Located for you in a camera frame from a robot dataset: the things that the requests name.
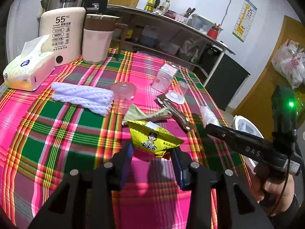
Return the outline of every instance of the clear plastic cup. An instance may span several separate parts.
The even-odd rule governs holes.
[[[182,97],[184,97],[188,89],[189,86],[187,83],[183,81],[179,81],[178,84],[175,86],[174,91],[180,94]]]
[[[110,89],[114,94],[114,113],[117,115],[126,114],[137,88],[132,83],[117,82],[111,85]]]

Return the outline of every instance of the tissue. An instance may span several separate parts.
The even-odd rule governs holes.
[[[6,87],[25,91],[36,90],[54,68],[54,53],[41,53],[41,45],[49,35],[25,42],[22,52],[3,71]]]

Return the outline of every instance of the yellow snack bag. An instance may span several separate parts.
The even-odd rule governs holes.
[[[151,121],[129,121],[132,143],[140,150],[163,157],[167,149],[181,145],[184,140],[173,136],[168,130]]]

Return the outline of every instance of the milk carton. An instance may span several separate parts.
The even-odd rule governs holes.
[[[175,65],[165,63],[158,71],[158,74],[152,84],[152,88],[165,93],[168,90],[178,68]]]

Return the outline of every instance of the electric kettle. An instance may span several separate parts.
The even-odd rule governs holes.
[[[40,18],[39,36],[49,34],[42,52],[55,53],[55,66],[77,59],[81,54],[84,19],[87,8],[104,13],[108,0],[43,0],[45,12]]]
[[[40,4],[45,11],[64,7],[85,7],[90,13],[98,10],[96,14],[106,11],[108,0],[41,0]]]

